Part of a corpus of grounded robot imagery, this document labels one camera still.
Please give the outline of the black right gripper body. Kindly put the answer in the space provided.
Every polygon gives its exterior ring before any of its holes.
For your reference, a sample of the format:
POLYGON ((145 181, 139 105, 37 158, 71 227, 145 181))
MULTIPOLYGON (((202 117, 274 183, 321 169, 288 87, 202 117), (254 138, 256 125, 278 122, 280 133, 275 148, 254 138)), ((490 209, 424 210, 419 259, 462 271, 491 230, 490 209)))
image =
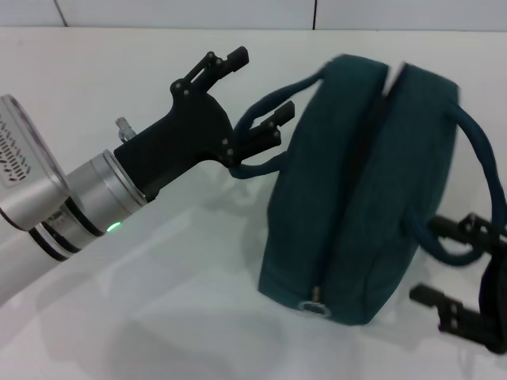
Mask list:
POLYGON ((505 256, 491 256, 482 275, 478 301, 486 347, 493 353, 506 353, 505 256))

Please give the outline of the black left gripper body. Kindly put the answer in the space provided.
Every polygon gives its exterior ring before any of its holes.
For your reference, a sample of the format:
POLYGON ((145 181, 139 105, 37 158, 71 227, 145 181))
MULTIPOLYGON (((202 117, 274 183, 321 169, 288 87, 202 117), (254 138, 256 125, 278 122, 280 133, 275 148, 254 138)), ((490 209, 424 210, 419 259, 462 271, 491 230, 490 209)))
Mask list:
POLYGON ((208 91, 215 80, 178 80, 170 87, 173 105, 162 117, 113 154, 148 199, 203 161, 230 168, 236 142, 228 115, 208 91))

